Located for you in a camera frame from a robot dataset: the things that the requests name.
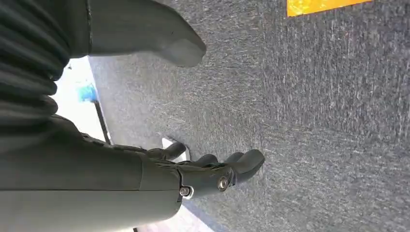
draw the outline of metal screw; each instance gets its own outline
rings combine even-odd
[[[229,181],[225,176],[221,176],[218,182],[218,188],[220,191],[225,191],[228,188]]]
[[[190,187],[181,187],[181,188],[179,189],[179,194],[181,194],[181,196],[186,197],[186,196],[188,196],[190,193],[191,193]]]

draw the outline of yellow tape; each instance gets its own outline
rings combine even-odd
[[[331,10],[371,0],[288,0],[288,16]]]

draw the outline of robotic hand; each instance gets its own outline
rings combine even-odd
[[[181,144],[108,145],[55,115],[48,97],[70,58],[150,51],[191,67],[205,50],[178,13],[150,0],[1,1],[0,231],[131,228],[251,178],[264,162],[257,150],[173,163]]]

